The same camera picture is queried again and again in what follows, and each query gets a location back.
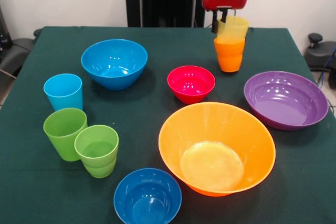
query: green cup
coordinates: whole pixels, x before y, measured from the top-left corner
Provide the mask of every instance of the green cup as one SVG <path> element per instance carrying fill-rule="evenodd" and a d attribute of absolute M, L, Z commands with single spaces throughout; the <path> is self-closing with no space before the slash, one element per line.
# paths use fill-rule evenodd
<path fill-rule="evenodd" d="M 43 124 L 44 132 L 65 161 L 79 160 L 74 143 L 76 136 L 87 127 L 86 114 L 76 108 L 55 111 Z"/>
<path fill-rule="evenodd" d="M 118 134 L 105 125 L 90 126 L 75 140 L 76 152 L 85 169 L 95 178 L 104 178 L 113 172 L 118 146 Z"/>

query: orange bowl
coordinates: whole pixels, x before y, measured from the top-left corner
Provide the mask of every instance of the orange bowl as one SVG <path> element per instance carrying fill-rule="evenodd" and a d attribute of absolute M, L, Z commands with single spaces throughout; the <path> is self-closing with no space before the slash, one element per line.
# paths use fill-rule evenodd
<path fill-rule="evenodd" d="M 172 114 L 160 130 L 159 150 L 176 177 L 213 197 L 258 185 L 276 156 L 272 136 L 257 118 L 217 102 L 189 105 Z"/>

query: red bowl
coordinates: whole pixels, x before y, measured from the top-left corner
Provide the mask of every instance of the red bowl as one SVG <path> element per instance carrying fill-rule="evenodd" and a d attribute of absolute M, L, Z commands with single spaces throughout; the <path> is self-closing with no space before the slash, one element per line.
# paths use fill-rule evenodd
<path fill-rule="evenodd" d="M 214 75 L 198 66 L 181 66 L 172 70 L 167 82 L 176 97 L 183 103 L 202 101 L 215 87 Z"/>

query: bowl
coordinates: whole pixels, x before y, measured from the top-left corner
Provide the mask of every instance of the bowl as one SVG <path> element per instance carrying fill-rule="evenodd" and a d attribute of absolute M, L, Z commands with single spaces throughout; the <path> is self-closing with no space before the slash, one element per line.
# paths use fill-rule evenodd
<path fill-rule="evenodd" d="M 167 224 L 178 213 L 181 189 L 168 173 L 154 168 L 127 175 L 114 192 L 114 209 L 127 224 Z"/>
<path fill-rule="evenodd" d="M 319 87 L 294 73 L 257 74 L 246 82 L 244 94 L 256 117 L 280 130 L 311 126 L 328 112 L 328 101 Z"/>
<path fill-rule="evenodd" d="M 110 39 L 86 49 L 81 63 L 91 78 L 103 87 L 122 90 L 139 78 L 147 59 L 146 50 L 138 43 Z"/>
<path fill-rule="evenodd" d="M 198 66 L 181 66 L 172 70 L 167 82 L 176 97 L 183 103 L 202 101 L 215 87 L 213 74 Z"/>
<path fill-rule="evenodd" d="M 163 162 L 180 180 L 207 196 L 225 196 L 262 182 L 275 162 L 267 128 L 238 107 L 202 102 L 173 113 L 159 134 Z"/>

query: green tablecloth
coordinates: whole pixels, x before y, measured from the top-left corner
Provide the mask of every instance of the green tablecloth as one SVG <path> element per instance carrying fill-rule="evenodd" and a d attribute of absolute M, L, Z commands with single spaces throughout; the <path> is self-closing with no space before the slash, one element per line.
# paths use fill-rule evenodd
<path fill-rule="evenodd" d="M 113 92 L 94 83 L 80 57 L 91 44 L 124 38 L 142 44 L 149 60 L 130 88 Z M 250 111 L 244 83 L 267 70 L 285 70 L 312 80 L 286 29 L 251 29 L 241 70 L 222 73 L 209 29 L 47 27 L 29 55 L 0 110 L 0 223 L 122 223 L 113 193 L 129 172 L 142 167 L 167 170 L 157 147 L 163 122 L 183 107 L 166 84 L 180 65 L 199 65 L 216 77 L 206 101 Z M 43 132 L 53 112 L 43 84 L 59 73 L 83 80 L 89 125 L 106 124 L 120 137 L 113 174 L 91 177 L 81 162 L 67 163 Z M 269 129 L 277 159 L 269 177 L 248 191 L 221 198 L 199 195 L 178 181 L 181 210 L 172 223 L 335 223 L 336 124 L 329 113 L 318 125 L 283 132 Z"/>

